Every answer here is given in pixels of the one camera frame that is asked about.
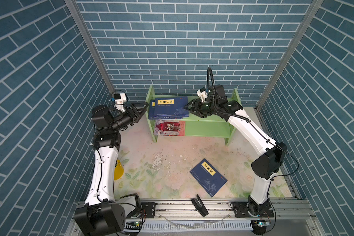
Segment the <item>floral pattern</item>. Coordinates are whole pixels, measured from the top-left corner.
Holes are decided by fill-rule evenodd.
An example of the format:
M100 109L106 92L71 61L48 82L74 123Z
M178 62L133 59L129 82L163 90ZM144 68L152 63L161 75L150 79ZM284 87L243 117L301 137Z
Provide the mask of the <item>floral pattern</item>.
M160 136L153 143L147 122L140 122L121 132L118 159L123 176L115 181L114 195L138 193L143 199L184 199L199 194L210 198L189 171L206 158L228 182L215 194L218 198L247 197L253 187L254 172L250 165L257 158L244 137L236 132L226 147L224 139L213 137ZM283 177L270 187L270 197L291 197Z

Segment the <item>green shelf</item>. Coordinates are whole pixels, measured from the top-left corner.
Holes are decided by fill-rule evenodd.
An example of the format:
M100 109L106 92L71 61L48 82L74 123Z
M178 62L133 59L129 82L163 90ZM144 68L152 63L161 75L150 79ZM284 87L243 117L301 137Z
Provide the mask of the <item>green shelf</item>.
M149 104L152 100L155 100L157 97L175 97L171 95L158 95L155 94L155 90L151 85L149 87L146 102ZM191 101L198 96L188 96L188 100ZM241 104L239 94L237 89L233 89L231 98L228 98L228 101L236 100ZM151 131L152 139L154 142L157 142L158 135L153 135L155 120L148 119L148 111L146 112L146 118L148 122L149 129ZM189 117L185 117L182 120L185 121L185 136L199 136L199 137L221 137L224 138L226 146L231 142L232 136L235 133L236 129L233 125L230 125L223 118L212 115L206 118L200 118L193 114L189 114Z

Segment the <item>yellow cup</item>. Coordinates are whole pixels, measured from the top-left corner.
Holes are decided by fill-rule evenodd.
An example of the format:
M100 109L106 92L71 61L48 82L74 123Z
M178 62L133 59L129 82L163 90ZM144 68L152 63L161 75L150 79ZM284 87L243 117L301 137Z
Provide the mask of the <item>yellow cup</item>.
M114 180L119 179L123 175L123 166L121 165L121 161L117 160L117 163L114 168Z

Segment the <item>brick wallpaper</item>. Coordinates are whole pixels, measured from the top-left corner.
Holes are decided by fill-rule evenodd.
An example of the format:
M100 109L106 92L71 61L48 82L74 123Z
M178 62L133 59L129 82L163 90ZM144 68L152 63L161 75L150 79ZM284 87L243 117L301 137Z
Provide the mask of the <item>brick wallpaper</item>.
M80 1L113 84L131 101L196 95L212 67L255 106L311 0Z
M0 0L0 236L66 232L107 96L63 0Z
M325 233L354 235L354 0L324 0L262 114Z

